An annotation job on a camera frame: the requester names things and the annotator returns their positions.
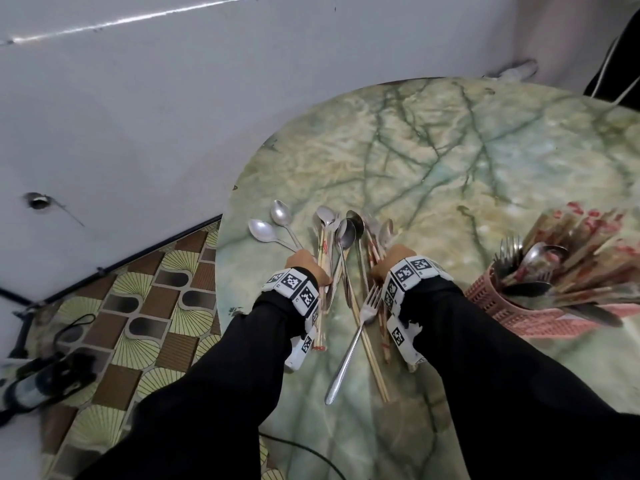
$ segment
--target fork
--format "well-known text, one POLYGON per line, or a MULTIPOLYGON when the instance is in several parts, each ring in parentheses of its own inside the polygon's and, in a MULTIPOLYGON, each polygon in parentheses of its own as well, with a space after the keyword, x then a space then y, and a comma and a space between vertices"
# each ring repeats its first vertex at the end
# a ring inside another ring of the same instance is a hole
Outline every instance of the fork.
POLYGON ((371 323, 376 318, 376 315, 378 314, 378 307, 380 306, 381 301, 382 290, 379 286, 373 286, 373 288, 369 291, 369 294, 365 298, 362 309, 360 310, 360 326, 356 330, 353 339, 351 339, 351 343, 349 345, 349 348, 347 349, 347 353, 342 358, 340 368, 335 373, 331 386, 329 386, 329 389, 327 389, 326 391, 326 395, 324 396, 325 404, 329 405, 335 401, 335 398, 338 395, 338 391, 340 390, 342 380, 347 373, 347 368, 349 367, 351 357, 353 356, 353 353, 356 350, 356 345, 358 345, 358 340, 362 335, 364 325, 371 323))

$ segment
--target round table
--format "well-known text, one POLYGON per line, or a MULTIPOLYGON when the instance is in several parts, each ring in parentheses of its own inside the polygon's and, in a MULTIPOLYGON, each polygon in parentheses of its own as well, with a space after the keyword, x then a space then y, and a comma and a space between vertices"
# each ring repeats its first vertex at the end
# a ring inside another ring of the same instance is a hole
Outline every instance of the round table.
MULTIPOLYGON (((421 79, 338 96, 271 136, 238 178, 218 242, 221 325, 251 310, 290 254, 247 230, 251 218, 270 220, 274 199, 290 206, 309 250, 319 205, 365 209, 392 218, 398 242, 436 259, 465 286, 489 265, 500 239, 526 233, 542 209, 569 200, 613 205, 634 195, 639 176, 638 113, 558 89, 421 79)), ((634 214, 626 229, 639 228, 634 214)), ((283 228, 277 232, 289 240, 283 228)), ((356 276, 355 257, 349 266, 356 276)), ((442 382, 428 363, 414 374, 398 354, 381 363, 393 398, 382 404, 359 346, 338 400, 324 405, 355 331, 341 292, 325 323, 328 351, 314 351, 285 375, 262 429, 323 453, 347 478, 467 478, 442 382)), ((370 335, 377 334, 374 327, 370 335)), ((640 413, 640 321, 535 345, 617 410, 640 413)), ((275 443, 269 450, 290 479, 337 478, 305 451, 275 443)))

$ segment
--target pink utensil holder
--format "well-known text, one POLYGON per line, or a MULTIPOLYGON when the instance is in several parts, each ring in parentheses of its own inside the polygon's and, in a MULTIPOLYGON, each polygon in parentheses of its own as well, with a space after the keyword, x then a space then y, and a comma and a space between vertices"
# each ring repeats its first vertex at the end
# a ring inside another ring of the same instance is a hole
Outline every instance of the pink utensil holder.
MULTIPOLYGON (((564 318, 566 313, 558 308, 526 310, 514 305, 495 290, 492 267, 489 267, 469 286, 465 296, 498 323, 528 339, 571 339, 599 327, 594 322, 572 319, 568 317, 569 315, 564 318)), ((620 318, 640 313, 640 305, 633 303, 602 305, 602 307, 620 318)))

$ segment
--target scratch on wall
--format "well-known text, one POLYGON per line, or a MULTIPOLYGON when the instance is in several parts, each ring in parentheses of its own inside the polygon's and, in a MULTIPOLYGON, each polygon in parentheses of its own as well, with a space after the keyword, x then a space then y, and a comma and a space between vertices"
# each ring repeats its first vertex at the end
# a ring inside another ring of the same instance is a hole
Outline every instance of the scratch on wall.
POLYGON ((187 11, 200 10, 203 8, 210 8, 217 5, 224 5, 227 3, 240 2, 240 1, 244 1, 244 0, 220 0, 215 2, 206 2, 206 3, 197 4, 197 5, 174 8, 171 10, 145 13, 143 15, 127 16, 124 18, 118 18, 117 20, 112 20, 110 22, 97 23, 95 25, 86 25, 83 27, 74 27, 74 28, 60 30, 57 32, 30 35, 25 37, 12 37, 10 39, 0 41, 0 47, 11 46, 11 45, 21 45, 27 42, 41 41, 41 40, 46 40, 50 38, 57 38, 57 37, 62 37, 64 35, 71 35, 71 34, 77 34, 82 32, 91 32, 91 31, 97 32, 106 28, 116 27, 117 25, 125 25, 126 23, 141 22, 143 20, 151 20, 152 18, 158 18, 160 16, 174 15, 176 13, 184 13, 187 11))

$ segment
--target patterned floor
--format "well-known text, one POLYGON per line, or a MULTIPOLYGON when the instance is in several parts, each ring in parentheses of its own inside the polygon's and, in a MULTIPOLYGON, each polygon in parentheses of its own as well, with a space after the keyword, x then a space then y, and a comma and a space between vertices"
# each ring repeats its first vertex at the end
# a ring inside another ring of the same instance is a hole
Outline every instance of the patterned floor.
MULTIPOLYGON (((38 316, 39 352, 52 334, 84 314, 91 325, 60 338, 64 352, 96 357, 94 384, 42 414, 44 479, 68 480, 131 428, 136 403, 184 375, 220 339, 214 223, 125 266, 38 316)), ((260 444, 264 480, 284 476, 260 444)))

